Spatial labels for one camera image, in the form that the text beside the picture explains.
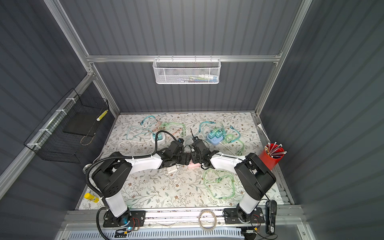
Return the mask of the pink power strip cube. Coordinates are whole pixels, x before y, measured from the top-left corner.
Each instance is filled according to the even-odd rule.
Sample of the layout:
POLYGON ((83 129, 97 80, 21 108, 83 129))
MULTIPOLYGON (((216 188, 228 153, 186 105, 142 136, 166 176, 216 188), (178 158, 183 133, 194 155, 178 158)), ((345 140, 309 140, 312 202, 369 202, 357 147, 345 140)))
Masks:
POLYGON ((188 169, 197 169, 197 168, 200 168, 201 167, 201 164, 200 163, 190 163, 189 165, 187 165, 188 169))

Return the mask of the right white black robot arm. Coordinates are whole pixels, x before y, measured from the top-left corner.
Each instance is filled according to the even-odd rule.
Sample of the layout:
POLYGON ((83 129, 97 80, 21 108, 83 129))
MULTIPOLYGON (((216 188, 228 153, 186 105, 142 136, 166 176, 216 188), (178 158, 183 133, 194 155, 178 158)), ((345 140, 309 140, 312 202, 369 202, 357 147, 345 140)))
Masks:
POLYGON ((210 151, 198 137, 193 137, 192 148, 192 159, 198 161, 203 170, 223 170, 238 176, 245 193, 237 206, 237 216, 242 223, 249 223, 254 209, 276 182, 272 171, 254 153, 243 158, 224 155, 210 151))

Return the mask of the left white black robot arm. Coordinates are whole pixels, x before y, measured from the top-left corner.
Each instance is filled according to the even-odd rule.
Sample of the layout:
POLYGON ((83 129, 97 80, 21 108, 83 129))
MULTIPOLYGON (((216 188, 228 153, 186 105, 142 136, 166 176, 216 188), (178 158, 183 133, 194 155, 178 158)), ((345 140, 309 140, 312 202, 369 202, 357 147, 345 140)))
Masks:
POLYGON ((122 194, 125 181, 136 172, 188 165, 192 157, 184 148, 183 143, 176 140, 161 150, 155 144, 152 154, 124 156, 115 152, 91 164, 85 171, 86 183, 105 205, 105 222, 112 222, 115 227, 137 227, 140 221, 132 216, 122 194))

